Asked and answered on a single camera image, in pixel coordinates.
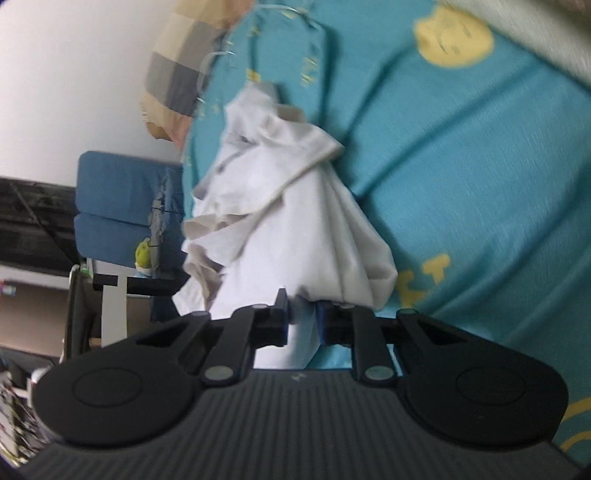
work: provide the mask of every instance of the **yellow plush toy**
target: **yellow plush toy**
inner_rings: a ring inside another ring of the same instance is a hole
[[[142,240],[139,243],[138,248],[135,249],[135,268],[139,273],[146,275],[147,277],[152,276],[149,238]]]

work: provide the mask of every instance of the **bed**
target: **bed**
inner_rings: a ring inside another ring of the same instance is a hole
[[[185,212],[223,106],[247,80],[277,84],[345,145],[335,169],[399,271],[381,314],[416,308],[555,367],[570,394],[555,441],[589,462],[589,88],[430,0],[317,0],[309,17],[256,9],[216,38],[211,51],[232,54],[176,137]],[[348,362],[346,349],[321,348],[310,367]]]

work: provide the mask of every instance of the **pillow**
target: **pillow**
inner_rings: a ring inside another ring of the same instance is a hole
[[[591,0],[550,0],[566,10],[591,18]]]
[[[250,6],[251,0],[178,0],[154,46],[141,101],[154,138],[183,147],[200,93],[199,67]]]

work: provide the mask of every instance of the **white towel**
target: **white towel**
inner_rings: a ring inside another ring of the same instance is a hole
[[[272,84],[250,83],[226,106],[220,150],[184,223],[191,278],[173,297],[180,314],[226,318],[273,304],[282,287],[311,301],[384,306],[397,271],[328,162],[342,148],[278,105]],[[313,323],[290,325],[288,346],[259,349],[255,367],[305,367],[319,346]]]

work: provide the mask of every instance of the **black cabinet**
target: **black cabinet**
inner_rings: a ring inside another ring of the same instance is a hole
[[[0,179],[0,264],[51,275],[78,263],[75,189]]]

